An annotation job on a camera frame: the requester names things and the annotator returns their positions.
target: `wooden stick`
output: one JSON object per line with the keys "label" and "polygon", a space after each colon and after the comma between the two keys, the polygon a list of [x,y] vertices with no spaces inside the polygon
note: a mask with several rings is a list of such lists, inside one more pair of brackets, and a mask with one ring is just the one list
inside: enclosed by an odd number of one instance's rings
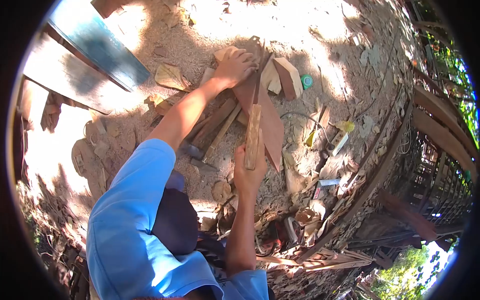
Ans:
{"label": "wooden stick", "polygon": [[212,144],[208,147],[207,152],[204,155],[203,161],[206,161],[207,158],[209,158],[212,155],[213,151],[215,150],[215,148],[218,146],[218,144],[222,140],[222,138],[225,135],[225,133],[227,132],[228,128],[230,127],[232,122],[235,120],[235,118],[239,114],[240,110],[241,110],[241,104],[239,102],[239,103],[237,103],[237,106],[235,106],[233,111],[228,116],[227,120],[225,121],[222,128],[220,129],[220,132],[216,135],[216,138],[213,140]]}
{"label": "wooden stick", "polygon": [[232,112],[235,106],[236,103],[234,99],[227,99],[225,103],[216,112],[213,113],[212,118],[205,124],[205,126],[200,129],[198,134],[193,139],[192,145],[194,145],[195,147],[200,147],[200,144],[204,137],[206,137],[210,132],[217,128],[217,126],[220,125],[220,123],[228,117],[228,115]]}
{"label": "wooden stick", "polygon": [[257,256],[257,261],[260,262],[267,262],[267,263],[275,263],[275,264],[285,264],[285,265],[300,265],[293,260],[285,259],[285,258],[278,258],[273,256]]}
{"label": "wooden stick", "polygon": [[257,160],[258,130],[260,127],[260,115],[262,107],[258,104],[252,105],[250,118],[247,127],[247,147],[245,149],[245,168],[255,170],[255,161]]}

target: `green tape measure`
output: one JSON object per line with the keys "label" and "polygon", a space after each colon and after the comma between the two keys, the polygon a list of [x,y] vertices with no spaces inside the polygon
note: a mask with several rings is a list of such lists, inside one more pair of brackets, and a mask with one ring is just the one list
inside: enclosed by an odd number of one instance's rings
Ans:
{"label": "green tape measure", "polygon": [[313,79],[308,74],[303,75],[300,79],[301,79],[301,84],[303,85],[304,90],[311,87],[313,84]]}

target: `blue shirt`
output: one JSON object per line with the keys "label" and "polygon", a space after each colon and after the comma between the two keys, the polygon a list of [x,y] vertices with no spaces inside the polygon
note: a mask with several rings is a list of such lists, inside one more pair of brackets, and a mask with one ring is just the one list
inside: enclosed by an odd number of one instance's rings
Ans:
{"label": "blue shirt", "polygon": [[165,142],[141,143],[95,204],[88,220],[87,261],[102,300],[183,297],[211,286],[217,300],[268,300],[266,272],[227,278],[194,251],[174,256],[151,235],[175,152]]}

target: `green foliage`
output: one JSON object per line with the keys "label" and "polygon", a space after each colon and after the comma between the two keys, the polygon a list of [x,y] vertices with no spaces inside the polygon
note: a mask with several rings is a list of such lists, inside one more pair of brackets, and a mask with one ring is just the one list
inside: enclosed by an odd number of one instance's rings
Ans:
{"label": "green foliage", "polygon": [[381,299],[419,300],[425,290],[418,280],[423,276],[422,265],[428,260],[428,249],[410,248],[401,253],[393,266],[378,273],[372,291]]}
{"label": "green foliage", "polygon": [[437,60],[439,75],[444,78],[449,95],[458,102],[458,110],[479,147],[478,114],[475,105],[473,86],[460,53],[452,51],[435,41],[433,54]]}

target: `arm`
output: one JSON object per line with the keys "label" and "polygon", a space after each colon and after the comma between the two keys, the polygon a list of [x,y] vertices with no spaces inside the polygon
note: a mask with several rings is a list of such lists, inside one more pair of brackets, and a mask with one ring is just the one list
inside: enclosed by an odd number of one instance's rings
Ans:
{"label": "arm", "polygon": [[239,49],[225,53],[212,79],[177,102],[147,136],[165,141],[174,151],[192,130],[206,105],[226,88],[232,88],[255,71],[253,54]]}
{"label": "arm", "polygon": [[255,170],[247,170],[244,166],[244,161],[245,145],[242,145],[235,152],[233,179],[239,191],[239,206],[227,240],[225,252],[228,277],[241,271],[255,270],[256,267],[253,211],[258,189],[267,171],[262,130],[259,131],[258,136]]}

